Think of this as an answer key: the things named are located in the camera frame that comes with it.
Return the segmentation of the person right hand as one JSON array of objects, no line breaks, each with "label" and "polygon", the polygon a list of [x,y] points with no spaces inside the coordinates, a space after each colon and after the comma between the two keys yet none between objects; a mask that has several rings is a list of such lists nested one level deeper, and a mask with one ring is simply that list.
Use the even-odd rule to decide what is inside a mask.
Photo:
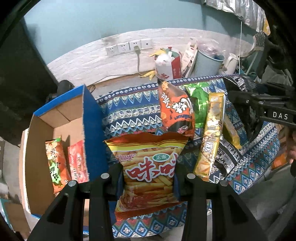
[{"label": "person right hand", "polygon": [[287,158],[286,160],[291,164],[290,173],[295,177],[295,160],[296,160],[296,142],[295,142],[295,130],[285,127],[285,137],[286,137],[286,149]]}]

